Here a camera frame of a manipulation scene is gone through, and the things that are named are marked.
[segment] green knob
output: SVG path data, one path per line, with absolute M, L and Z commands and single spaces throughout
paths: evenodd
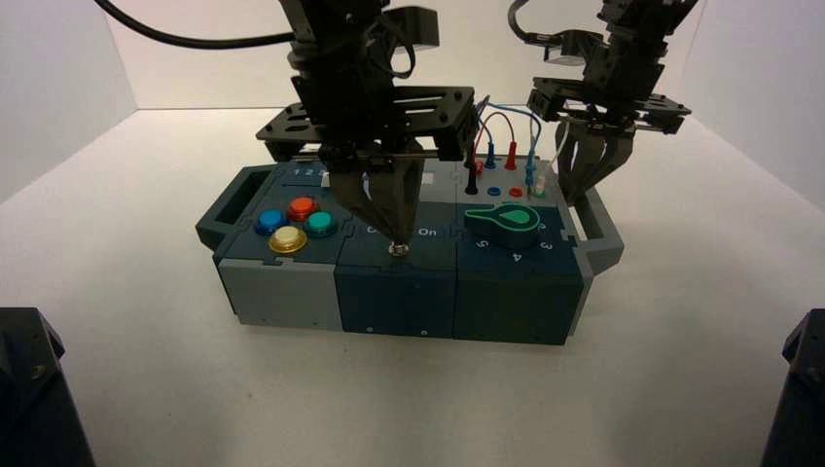
M 464 212 L 464 227 L 467 230 L 511 250 L 522 250 L 536 244 L 540 225 L 539 213 L 517 202 Z

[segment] metal bracket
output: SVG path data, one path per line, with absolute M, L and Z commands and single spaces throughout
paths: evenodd
M 478 128 L 472 88 L 398 87 L 393 91 L 393 119 L 348 127 L 316 125 L 300 103 L 292 104 L 266 124 L 256 137 L 278 162 L 298 156 L 306 144 L 343 144 L 432 136 L 441 161 L 463 161 Z

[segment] light gray panel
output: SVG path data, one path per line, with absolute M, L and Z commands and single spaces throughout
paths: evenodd
M 685 73 L 696 118 L 820 209 L 823 15 L 821 0 L 709 1 Z
M 0 8 L 4 200 L 127 117 L 135 104 L 93 2 L 4 0 Z
M 224 259 L 218 272 L 243 324 L 341 330 L 335 265 Z

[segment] teal button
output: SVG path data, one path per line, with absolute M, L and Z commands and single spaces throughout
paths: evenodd
M 326 211 L 313 213 L 304 223 L 306 234 L 315 238 L 329 236 L 336 231 L 333 215 Z

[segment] white backdrop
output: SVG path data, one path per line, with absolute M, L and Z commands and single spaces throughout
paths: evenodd
M 277 0 L 117 0 L 130 15 L 157 29 L 203 38 L 242 37 L 289 29 Z M 473 86 L 499 102 L 524 103 L 533 76 L 576 78 L 581 68 L 551 66 L 543 50 L 521 43 L 507 25 L 510 0 L 399 0 L 439 13 L 441 46 L 418 54 L 415 85 Z M 600 0 L 534 0 L 520 13 L 522 27 L 537 32 L 569 28 L 603 31 Z M 699 8 L 674 38 L 660 86 L 678 93 L 699 19 Z M 276 107 L 297 100 L 288 78 L 288 45 L 244 51 L 180 49 L 143 38 L 109 20 L 140 108 Z
M 823 16 L 821 0 L 711 0 L 685 76 L 703 124 L 820 209 Z
M 0 0 L 0 201 L 134 111 L 97 10 Z

